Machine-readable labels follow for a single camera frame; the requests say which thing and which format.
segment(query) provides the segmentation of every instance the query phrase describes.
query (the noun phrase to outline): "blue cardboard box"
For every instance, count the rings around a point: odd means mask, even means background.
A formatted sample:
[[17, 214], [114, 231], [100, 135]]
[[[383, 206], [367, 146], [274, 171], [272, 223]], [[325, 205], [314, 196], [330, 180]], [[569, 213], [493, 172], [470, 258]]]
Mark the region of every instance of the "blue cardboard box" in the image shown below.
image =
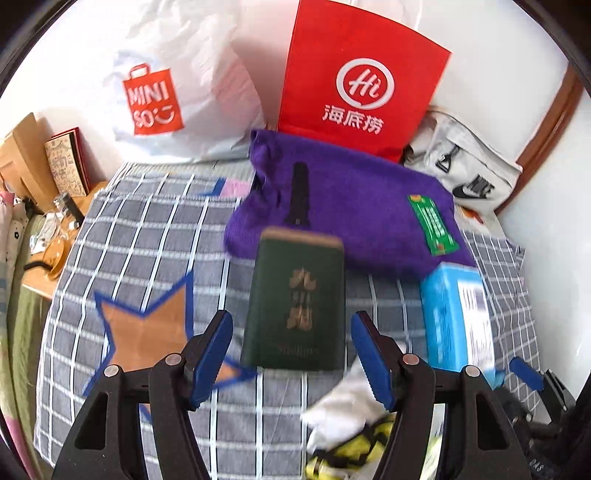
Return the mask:
[[491, 320], [478, 270], [442, 263], [421, 282], [421, 298], [429, 364], [456, 372], [476, 365], [497, 387]]

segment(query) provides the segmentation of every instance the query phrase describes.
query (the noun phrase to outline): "white plastic bag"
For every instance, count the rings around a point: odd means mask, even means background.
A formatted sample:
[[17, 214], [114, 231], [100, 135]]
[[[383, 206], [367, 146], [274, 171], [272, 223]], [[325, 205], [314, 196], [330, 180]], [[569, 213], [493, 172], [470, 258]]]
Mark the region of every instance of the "white plastic bag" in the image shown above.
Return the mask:
[[493, 212], [521, 174], [445, 113], [427, 113], [409, 147], [405, 167], [437, 177], [456, 204], [476, 212]]
[[105, 80], [126, 160], [245, 158], [261, 101], [232, 50], [237, 0], [150, 0]]
[[423, 0], [332, 0], [367, 10], [416, 30], [423, 15]]

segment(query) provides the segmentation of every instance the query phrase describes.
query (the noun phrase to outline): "star pattern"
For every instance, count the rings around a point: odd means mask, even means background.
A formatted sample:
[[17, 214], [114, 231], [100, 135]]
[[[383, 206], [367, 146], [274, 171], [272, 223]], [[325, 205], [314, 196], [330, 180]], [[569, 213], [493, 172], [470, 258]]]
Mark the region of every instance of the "star pattern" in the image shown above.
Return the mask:
[[[85, 389], [90, 393], [103, 370], [111, 364], [130, 372], [153, 367], [169, 353], [180, 353], [193, 330], [193, 272], [189, 272], [144, 311], [95, 293], [96, 308], [108, 339], [107, 355]], [[242, 368], [226, 357], [214, 388], [249, 380], [256, 371]]]

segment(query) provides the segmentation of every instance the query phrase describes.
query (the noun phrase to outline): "purple knit fabric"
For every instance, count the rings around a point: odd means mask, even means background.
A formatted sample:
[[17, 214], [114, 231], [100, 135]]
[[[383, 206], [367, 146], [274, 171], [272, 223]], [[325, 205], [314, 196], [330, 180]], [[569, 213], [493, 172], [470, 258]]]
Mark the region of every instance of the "purple knit fabric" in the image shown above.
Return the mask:
[[[266, 130], [253, 131], [251, 137], [251, 162], [262, 187], [252, 191], [230, 218], [224, 243], [231, 255], [255, 258], [263, 229], [284, 224], [293, 165], [301, 161], [310, 172], [309, 230], [340, 237], [348, 267], [420, 281], [441, 262], [476, 266], [454, 220], [453, 198], [434, 177], [307, 138]], [[460, 245], [458, 251], [431, 255], [408, 201], [415, 194], [435, 202]]]

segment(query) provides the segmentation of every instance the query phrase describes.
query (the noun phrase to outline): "green book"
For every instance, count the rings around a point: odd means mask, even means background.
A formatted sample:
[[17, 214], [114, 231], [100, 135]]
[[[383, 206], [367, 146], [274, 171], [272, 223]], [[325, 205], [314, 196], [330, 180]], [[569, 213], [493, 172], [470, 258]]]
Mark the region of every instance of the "green book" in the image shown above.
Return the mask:
[[342, 241], [282, 227], [263, 231], [252, 277], [241, 364], [338, 370], [345, 363]]

